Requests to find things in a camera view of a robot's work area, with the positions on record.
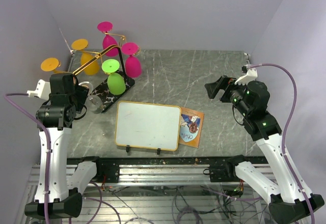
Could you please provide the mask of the clear wine glass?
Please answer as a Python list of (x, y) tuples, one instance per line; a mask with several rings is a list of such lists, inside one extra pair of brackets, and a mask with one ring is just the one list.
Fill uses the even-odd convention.
[(94, 114), (101, 113), (103, 110), (102, 100), (100, 99), (99, 96), (92, 95), (94, 86), (88, 81), (80, 82), (79, 85), (89, 90), (88, 97), (85, 101), (85, 106), (87, 107), (87, 109)]

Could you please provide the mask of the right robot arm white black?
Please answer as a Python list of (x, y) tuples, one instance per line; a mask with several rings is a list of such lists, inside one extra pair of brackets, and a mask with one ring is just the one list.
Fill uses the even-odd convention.
[(227, 160), (225, 177), (238, 178), (248, 183), (268, 204), (276, 223), (293, 223), (304, 220), (324, 205), (319, 194), (313, 194), (295, 168), (288, 150), (282, 144), (282, 130), (267, 111), (270, 93), (260, 81), (238, 85), (233, 77), (221, 76), (217, 81), (205, 84), (207, 95), (215, 98), (220, 90), (223, 103), (231, 103), (243, 116), (242, 125), (256, 142), (266, 158), (276, 179), (271, 181), (243, 155)]

